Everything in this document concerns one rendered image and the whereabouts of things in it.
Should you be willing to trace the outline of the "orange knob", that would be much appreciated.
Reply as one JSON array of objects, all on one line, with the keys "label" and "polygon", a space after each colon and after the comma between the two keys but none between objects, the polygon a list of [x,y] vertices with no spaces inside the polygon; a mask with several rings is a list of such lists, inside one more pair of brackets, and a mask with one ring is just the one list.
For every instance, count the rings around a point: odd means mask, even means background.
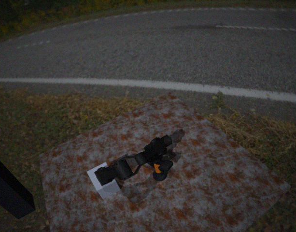
[{"label": "orange knob", "polygon": [[155,167],[155,171],[156,171],[156,173],[160,173],[161,171],[158,169],[158,167],[159,167],[159,165],[157,164],[154,164],[154,167]]}]

